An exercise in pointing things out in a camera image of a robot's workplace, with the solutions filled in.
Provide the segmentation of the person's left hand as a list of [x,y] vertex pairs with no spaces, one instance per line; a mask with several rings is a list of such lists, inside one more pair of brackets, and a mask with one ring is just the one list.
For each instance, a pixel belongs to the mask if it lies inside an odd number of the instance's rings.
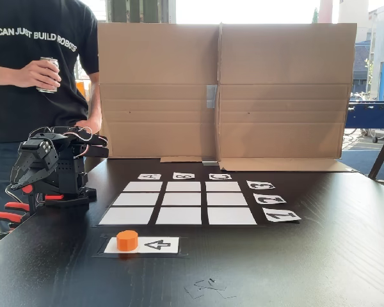
[[85,131],[91,134],[96,134],[100,131],[102,120],[90,118],[88,120],[78,121],[75,126],[83,128]]

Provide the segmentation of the person's right hand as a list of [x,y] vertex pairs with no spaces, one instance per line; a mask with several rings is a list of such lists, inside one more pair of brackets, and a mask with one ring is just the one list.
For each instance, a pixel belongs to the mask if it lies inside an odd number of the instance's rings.
[[36,87],[55,91],[60,87],[59,68],[48,60],[32,61],[16,70],[14,85],[21,88]]

